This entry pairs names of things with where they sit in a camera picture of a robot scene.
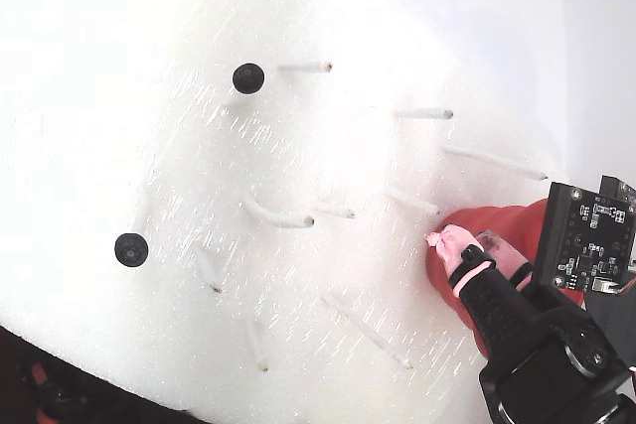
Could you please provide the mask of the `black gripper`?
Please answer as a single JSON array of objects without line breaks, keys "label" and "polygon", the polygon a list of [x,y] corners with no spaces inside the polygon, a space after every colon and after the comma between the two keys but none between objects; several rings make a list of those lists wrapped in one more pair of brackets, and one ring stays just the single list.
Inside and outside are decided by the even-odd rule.
[{"label": "black gripper", "polygon": [[491,230],[426,236],[426,273],[488,359],[479,382],[494,423],[632,423],[619,387],[635,372],[635,313],[585,311],[556,293],[523,296],[533,263]]}]

